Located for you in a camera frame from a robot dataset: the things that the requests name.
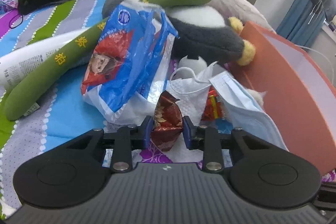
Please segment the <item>grey penguin plush toy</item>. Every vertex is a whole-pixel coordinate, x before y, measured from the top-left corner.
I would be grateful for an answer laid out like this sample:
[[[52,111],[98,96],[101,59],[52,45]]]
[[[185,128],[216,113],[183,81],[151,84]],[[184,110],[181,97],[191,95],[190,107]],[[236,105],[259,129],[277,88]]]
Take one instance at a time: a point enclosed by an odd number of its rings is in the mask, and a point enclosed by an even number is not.
[[[102,8],[104,18],[125,0],[106,0]],[[165,4],[166,16],[178,32],[172,58],[183,61],[203,59],[210,64],[215,61],[225,64],[236,62],[240,66],[250,64],[256,47],[240,34],[243,23],[235,17],[224,18],[215,8],[201,5],[208,0],[130,0]]]

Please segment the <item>blue curtain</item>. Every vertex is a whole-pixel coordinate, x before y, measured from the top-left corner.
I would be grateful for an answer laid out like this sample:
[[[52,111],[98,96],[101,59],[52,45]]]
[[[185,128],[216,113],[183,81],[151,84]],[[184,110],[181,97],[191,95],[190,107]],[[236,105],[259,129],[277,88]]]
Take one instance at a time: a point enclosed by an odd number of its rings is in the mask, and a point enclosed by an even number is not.
[[[323,12],[313,12],[311,0],[294,0],[276,32],[299,46],[311,47],[325,21]]]

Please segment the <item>blue red plastic bag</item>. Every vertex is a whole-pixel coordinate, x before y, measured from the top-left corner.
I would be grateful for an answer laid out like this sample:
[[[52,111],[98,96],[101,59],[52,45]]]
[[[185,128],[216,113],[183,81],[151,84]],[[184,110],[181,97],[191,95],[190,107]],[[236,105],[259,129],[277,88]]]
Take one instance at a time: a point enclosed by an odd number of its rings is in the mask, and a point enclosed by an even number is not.
[[[121,2],[110,14],[81,84],[83,100],[113,124],[141,124],[167,83],[178,36],[163,8]]]

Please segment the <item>blue face mask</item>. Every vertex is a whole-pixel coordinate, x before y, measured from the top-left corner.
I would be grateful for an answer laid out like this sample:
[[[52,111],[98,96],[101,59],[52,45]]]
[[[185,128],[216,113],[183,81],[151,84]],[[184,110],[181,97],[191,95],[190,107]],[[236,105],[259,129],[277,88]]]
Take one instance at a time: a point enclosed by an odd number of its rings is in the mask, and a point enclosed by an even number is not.
[[[223,100],[234,127],[241,127],[246,132],[287,150],[272,118],[229,72],[224,71],[210,78],[210,83]]]

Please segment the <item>red foil packet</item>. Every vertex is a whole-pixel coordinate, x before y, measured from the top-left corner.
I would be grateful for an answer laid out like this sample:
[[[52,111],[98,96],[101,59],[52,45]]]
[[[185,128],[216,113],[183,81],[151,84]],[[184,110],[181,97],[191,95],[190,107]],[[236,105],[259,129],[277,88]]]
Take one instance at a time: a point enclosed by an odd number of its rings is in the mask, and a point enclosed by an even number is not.
[[[201,120],[214,121],[219,118],[223,118],[222,102],[216,90],[211,86]]]

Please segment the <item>dark red snack wrapper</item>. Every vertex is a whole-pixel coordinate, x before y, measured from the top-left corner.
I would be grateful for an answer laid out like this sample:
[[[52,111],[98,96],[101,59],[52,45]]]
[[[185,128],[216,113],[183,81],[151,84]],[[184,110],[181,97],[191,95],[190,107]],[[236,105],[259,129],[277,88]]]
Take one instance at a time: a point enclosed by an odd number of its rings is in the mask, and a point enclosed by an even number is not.
[[[151,141],[162,152],[170,151],[183,130],[179,99],[168,91],[161,93],[154,112]]]

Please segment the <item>green plush massage stick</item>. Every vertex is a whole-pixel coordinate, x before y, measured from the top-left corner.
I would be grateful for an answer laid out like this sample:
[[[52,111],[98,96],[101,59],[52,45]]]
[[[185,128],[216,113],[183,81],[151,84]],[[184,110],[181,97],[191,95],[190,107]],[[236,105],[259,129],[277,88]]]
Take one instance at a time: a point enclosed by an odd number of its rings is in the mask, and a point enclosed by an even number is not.
[[[108,18],[59,48],[13,88],[5,103],[6,118],[23,116],[64,73],[90,56],[81,93],[111,121],[139,89],[151,89],[162,59],[171,55],[178,33],[165,8],[209,1],[121,2]]]

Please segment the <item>white face mask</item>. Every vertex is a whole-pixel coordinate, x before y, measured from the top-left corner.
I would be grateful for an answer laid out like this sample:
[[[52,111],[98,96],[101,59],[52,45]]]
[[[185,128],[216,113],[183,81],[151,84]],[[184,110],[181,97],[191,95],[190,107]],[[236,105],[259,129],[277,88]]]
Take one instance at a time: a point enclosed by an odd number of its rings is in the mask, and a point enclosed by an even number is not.
[[[168,88],[176,94],[180,95],[191,95],[197,92],[202,92],[211,86],[210,78],[212,77],[214,66],[217,62],[213,62],[206,69],[203,69],[198,75],[195,74],[194,70],[189,67],[178,68],[169,78]],[[191,78],[181,79],[178,78],[173,80],[173,77],[178,72],[188,72]]]

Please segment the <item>orange cardboard box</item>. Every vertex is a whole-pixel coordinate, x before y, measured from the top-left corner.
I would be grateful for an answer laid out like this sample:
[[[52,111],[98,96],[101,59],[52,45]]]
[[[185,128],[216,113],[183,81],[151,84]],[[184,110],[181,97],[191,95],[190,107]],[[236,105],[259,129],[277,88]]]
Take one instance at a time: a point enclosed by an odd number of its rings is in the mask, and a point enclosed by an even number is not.
[[[335,169],[335,87],[304,50],[274,32],[247,22],[241,36],[256,55],[243,67],[230,63],[234,77],[266,92],[264,109],[290,152],[321,174]]]

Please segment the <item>colourful striped bed sheet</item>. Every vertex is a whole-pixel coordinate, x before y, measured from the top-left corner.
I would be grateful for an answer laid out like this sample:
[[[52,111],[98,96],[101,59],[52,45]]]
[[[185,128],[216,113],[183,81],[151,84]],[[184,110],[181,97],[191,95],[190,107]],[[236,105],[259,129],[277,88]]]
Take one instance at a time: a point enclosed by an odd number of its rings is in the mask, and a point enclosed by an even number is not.
[[[31,53],[47,52],[31,73],[9,89],[1,103],[1,128],[11,137],[1,151],[1,205],[12,215],[22,203],[13,178],[19,166],[94,127],[110,132],[125,124],[139,124],[153,115],[161,92],[182,94],[167,82],[173,28],[163,10],[135,2],[122,2],[114,9],[117,20],[127,25],[117,30],[120,46],[112,48],[117,66],[105,73],[106,80],[126,80],[121,85],[122,108],[115,120],[82,97],[80,86],[87,62],[104,29],[104,22],[25,46],[10,53],[11,60]]]

